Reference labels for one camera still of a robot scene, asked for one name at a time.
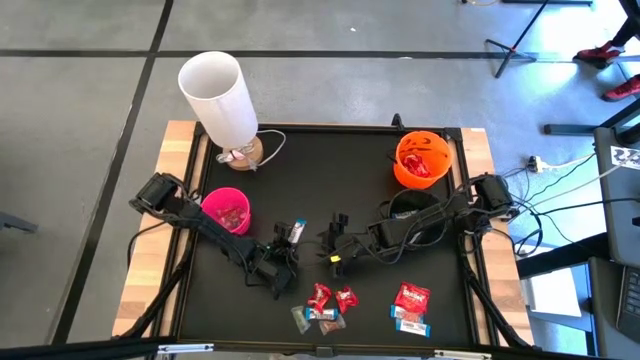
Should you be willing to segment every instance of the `red shoe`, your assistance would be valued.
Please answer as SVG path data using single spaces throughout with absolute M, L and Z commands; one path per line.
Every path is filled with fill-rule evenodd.
M 626 83 L 611 89 L 602 95 L 605 101 L 620 101 L 627 96 L 640 93 L 640 75 L 632 77 Z
M 609 51 L 609 49 L 611 49 L 611 41 L 607 41 L 599 48 L 578 51 L 573 58 L 594 65 L 598 69 L 604 69 L 611 64 L 615 57 L 620 55 L 619 50 Z

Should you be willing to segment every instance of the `jack-o-lantern bucket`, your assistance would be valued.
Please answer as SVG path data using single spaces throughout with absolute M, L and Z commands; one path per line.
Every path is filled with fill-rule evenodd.
M 404 165 L 405 157 L 419 155 L 426 166 L 427 177 L 412 174 Z M 410 189 L 426 189 L 443 177 L 451 167 L 449 145 L 440 136 L 429 131 L 410 132 L 396 147 L 396 163 L 393 173 L 396 179 Z

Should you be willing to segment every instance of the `pink cup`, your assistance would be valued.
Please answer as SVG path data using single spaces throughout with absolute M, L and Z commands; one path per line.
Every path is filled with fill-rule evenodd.
M 242 191 L 231 188 L 219 188 L 207 195 L 202 201 L 202 211 L 209 215 L 218 224 L 222 225 L 218 210 L 225 210 L 230 208 L 240 208 L 246 212 L 246 217 L 242 220 L 240 225 L 235 229 L 227 229 L 231 233 L 236 235 L 244 235 L 249 230 L 249 224 L 251 223 L 251 208 L 249 206 L 249 199 L 242 193 Z

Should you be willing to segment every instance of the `gray floor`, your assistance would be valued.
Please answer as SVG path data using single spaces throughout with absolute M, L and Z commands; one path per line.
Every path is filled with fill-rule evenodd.
M 0 0 L 0 49 L 145 50 L 163 3 Z M 486 49 L 487 37 L 511 44 L 536 8 L 473 7 L 454 0 L 183 0 L 174 5 L 161 49 L 478 52 Z M 600 44 L 621 22 L 619 13 L 607 15 L 610 8 L 603 0 L 593 8 L 549 6 L 521 49 L 560 53 L 564 59 Z M 609 21 L 597 21 L 603 17 Z M 126 243 L 140 219 L 127 201 L 153 172 L 167 121 L 194 119 L 176 83 L 185 61 L 156 60 L 71 341 L 110 335 L 126 275 Z M 40 225 L 36 235 L 0 232 L 0 347 L 43 343 L 143 62 L 0 57 L 0 186 L 8 189 L 0 209 Z M 408 125 L 484 127 L 497 173 L 522 166 L 530 155 L 563 163 L 588 154 L 590 139 L 544 136 L 541 125 L 597 124 L 630 102 L 598 98 L 624 81 L 617 66 L 597 72 L 567 62 L 514 62 L 495 80 L 499 62 L 488 60 L 242 58 L 240 63 L 262 122 L 382 125 L 399 112 Z M 634 64 L 624 68 L 631 74 L 640 70 Z M 563 173 L 531 176 L 530 194 Z M 539 199 L 596 173 L 591 161 Z M 515 192 L 526 190 L 522 175 L 509 182 Z M 540 209 L 599 196 L 594 184 Z M 571 239 L 604 228 L 597 206 L 554 218 Z M 523 216 L 511 231 L 522 237 L 533 226 Z M 545 223 L 545 242 L 563 241 Z M 585 351 L 584 337 L 574 331 L 532 326 L 536 342 L 546 349 Z

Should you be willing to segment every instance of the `wooden table edge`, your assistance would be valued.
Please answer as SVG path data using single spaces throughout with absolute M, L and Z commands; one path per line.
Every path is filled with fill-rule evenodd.
M 155 169 L 156 172 L 169 172 L 180 179 L 184 178 L 195 125 L 195 121 L 169 121 L 160 148 Z M 473 177 L 485 172 L 493 173 L 493 159 L 491 157 L 486 131 L 481 128 L 462 128 L 461 133 L 469 176 Z M 198 144 L 198 156 L 193 167 L 194 173 L 190 184 L 192 189 L 197 188 L 199 185 L 200 173 L 204 165 L 206 140 L 207 137 L 203 136 L 201 143 Z M 453 163 L 457 164 L 458 154 L 454 142 L 451 141 L 449 146 L 454 155 Z M 452 170 L 455 185 L 458 186 L 461 182 L 460 167 L 453 166 Z M 155 222 L 157 222 L 157 220 L 145 215 L 142 217 L 140 228 L 148 227 Z M 503 222 L 493 221 L 493 226 L 502 231 L 507 231 L 507 226 Z M 118 335 L 128 330 L 138 316 L 144 312 L 160 289 L 164 266 L 168 256 L 171 233 L 171 227 L 164 225 L 138 238 L 133 250 L 131 265 L 127 273 L 118 313 L 114 322 L 113 335 Z M 186 237 L 187 231 L 182 231 L 179 237 L 177 257 L 182 255 L 181 250 L 184 249 Z M 487 276 L 489 278 L 489 287 L 494 302 L 496 302 L 498 308 L 518 334 L 524 340 L 533 344 L 533 335 L 520 289 L 518 271 L 510 241 L 502 235 L 490 233 L 485 236 L 482 248 Z M 472 266 L 475 269 L 474 259 L 471 257 L 470 260 L 472 260 Z M 165 306 L 160 328 L 161 334 L 168 334 L 169 332 L 170 323 L 173 319 L 175 293 L 176 291 L 174 290 Z M 488 344 L 489 336 L 484 310 L 475 295 L 474 307 L 478 322 L 480 343 Z M 501 344 L 506 346 L 502 337 Z

